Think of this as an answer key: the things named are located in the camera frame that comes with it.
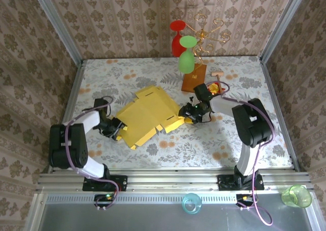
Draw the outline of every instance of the floral tablecloth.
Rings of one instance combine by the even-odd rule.
[[[259,168],[291,167],[257,57],[214,57],[204,63],[205,82],[214,80],[211,71],[223,70],[221,81],[231,87],[227,96],[246,101],[259,98],[272,119],[277,136],[262,149]],[[177,58],[87,60],[74,117],[92,107],[94,99],[106,95],[114,98],[111,108],[115,115],[135,98],[135,92],[149,85],[161,86],[182,106],[194,95],[181,92],[182,78]],[[109,168],[233,167],[242,145],[233,118],[220,113],[214,113],[210,123],[184,124],[169,134],[159,132],[136,150],[123,140],[116,142],[100,135],[98,130],[87,133],[87,143],[89,155]]]

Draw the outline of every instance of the black mounting bracket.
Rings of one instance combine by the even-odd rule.
[[[256,190],[265,189],[263,178],[259,174],[259,171],[256,171],[254,181]],[[252,190],[252,175],[243,176],[235,166],[234,174],[218,175],[218,186],[220,191]]]
[[[125,175],[110,175],[108,167],[104,164],[104,177],[101,179],[109,179],[114,181],[118,187],[119,191],[125,192],[128,185],[128,177]],[[115,192],[116,187],[108,182],[99,182],[93,179],[84,178],[83,191],[91,192]]]
[[[237,206],[238,207],[251,207],[254,204],[254,200],[253,200],[253,195],[252,194],[237,194],[236,195],[236,199],[237,199]]]

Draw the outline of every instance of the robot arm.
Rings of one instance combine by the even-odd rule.
[[[234,184],[235,189],[248,186],[252,179],[250,174],[255,164],[259,144],[267,141],[272,134],[267,121],[258,111],[248,105],[240,105],[235,101],[223,99],[219,95],[213,96],[205,84],[196,86],[194,92],[200,102],[196,105],[187,103],[180,109],[179,116],[188,117],[194,124],[202,122],[202,117],[207,112],[220,112],[234,118],[239,138],[242,141],[242,149],[234,175],[226,185]],[[248,103],[262,111],[270,120],[259,99],[254,98]]]
[[[94,108],[106,104],[108,102],[105,99],[96,99]],[[96,162],[88,156],[86,144],[86,133],[91,129],[99,129],[104,136],[117,140],[119,130],[126,128],[126,125],[119,119],[108,119],[106,114],[107,107],[91,111],[76,120],[69,127],[68,144],[70,156],[74,166],[83,175],[104,179],[109,179],[110,177],[107,166]],[[49,162],[52,167],[70,169],[64,139],[67,124],[53,125],[50,129]]]

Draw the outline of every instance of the floral wallpaper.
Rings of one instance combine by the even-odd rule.
[[[326,217],[326,0],[302,1],[267,67]]]
[[[22,230],[76,67],[37,0],[0,0],[0,230]]]
[[[199,30],[195,14],[208,16],[205,29],[221,18],[227,43],[214,43],[210,56],[258,55],[288,0],[52,0],[83,59],[171,57],[175,32],[182,19]],[[193,34],[189,29],[183,34]]]

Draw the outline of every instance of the metal beam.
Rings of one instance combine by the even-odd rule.
[[[282,192],[295,185],[305,185],[313,189],[306,172],[294,170],[260,169],[265,189]],[[111,174],[128,176],[127,192],[135,193],[211,193],[219,191],[217,175],[233,174],[231,169],[220,170],[111,170]],[[41,174],[37,193],[80,194],[83,191],[84,178],[68,170],[54,171],[52,174]],[[249,193],[249,191],[231,191],[233,193]]]
[[[271,100],[272,100],[274,108],[275,108],[276,116],[277,116],[277,119],[278,119],[279,124],[280,124],[280,128],[281,128],[281,131],[282,131],[282,135],[283,135],[283,138],[284,138],[284,142],[285,142],[287,151],[290,154],[290,158],[292,160],[292,164],[293,164],[295,170],[300,171],[300,165],[299,165],[299,162],[298,162],[297,157],[295,155],[294,148],[293,148],[292,143],[291,143],[290,135],[289,135],[289,132],[288,132],[288,130],[286,128],[285,120],[283,118],[281,107],[280,107],[280,104],[279,104],[279,102],[277,100],[277,96],[276,96],[276,93],[275,93],[275,90],[274,90],[274,86],[273,86],[273,84],[271,82],[271,79],[270,79],[270,76],[269,76],[269,73],[268,73],[268,70],[267,70],[266,63],[264,61],[261,61],[260,64],[261,64],[261,68],[262,68],[264,76],[265,76],[265,80],[266,80],[266,84],[267,84],[267,87],[268,87],[268,90],[269,90]]]
[[[77,46],[75,45],[73,37],[68,32],[65,24],[61,20],[56,7],[51,0],[38,0],[42,9],[44,10],[46,16],[52,23],[54,29],[62,40],[64,46],[66,47],[70,57],[73,59],[74,63],[78,67],[82,62],[82,56],[79,53]]]
[[[271,54],[273,53],[277,43],[280,41],[286,28],[288,27],[292,17],[294,16],[297,8],[299,7],[302,0],[289,0],[286,5],[278,23],[276,24],[263,52],[261,53],[260,59],[267,63]]]
[[[47,200],[47,194],[34,194],[24,231],[38,231]]]
[[[72,88],[71,88],[71,91],[70,91],[70,95],[69,95],[67,107],[66,107],[66,110],[65,110],[65,114],[64,114],[64,116],[62,118],[62,123],[65,123],[65,122],[70,121],[72,119],[73,112],[74,112],[75,106],[76,106],[78,93],[79,93],[79,90],[80,90],[80,85],[82,84],[82,81],[83,81],[83,78],[84,78],[84,72],[85,72],[86,64],[87,64],[87,60],[83,61],[80,64],[80,68],[77,70],[76,77],[75,77],[75,80],[73,82],[73,85],[72,85]]]

